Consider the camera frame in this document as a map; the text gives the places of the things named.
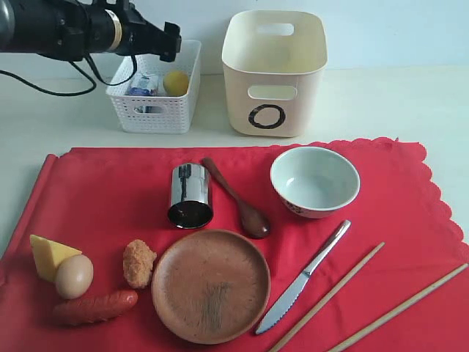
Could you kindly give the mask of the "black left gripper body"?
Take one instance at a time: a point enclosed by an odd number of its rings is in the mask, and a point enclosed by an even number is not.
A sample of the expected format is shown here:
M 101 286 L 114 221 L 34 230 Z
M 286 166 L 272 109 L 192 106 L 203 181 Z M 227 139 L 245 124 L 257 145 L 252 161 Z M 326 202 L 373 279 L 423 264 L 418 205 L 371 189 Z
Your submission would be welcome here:
M 119 1 L 119 20 L 122 25 L 122 39 L 119 43 L 119 55 L 162 53 L 160 44 L 162 31 L 145 20 L 130 1 Z

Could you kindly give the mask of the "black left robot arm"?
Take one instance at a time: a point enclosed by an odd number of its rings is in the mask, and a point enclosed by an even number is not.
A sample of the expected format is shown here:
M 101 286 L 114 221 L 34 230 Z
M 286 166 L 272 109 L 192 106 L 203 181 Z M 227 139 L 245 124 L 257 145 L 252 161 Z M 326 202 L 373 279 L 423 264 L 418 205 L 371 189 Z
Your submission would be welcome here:
M 1 51 L 79 62 L 89 54 L 158 55 L 173 62 L 180 27 L 145 20 L 130 1 L 2 1 Z

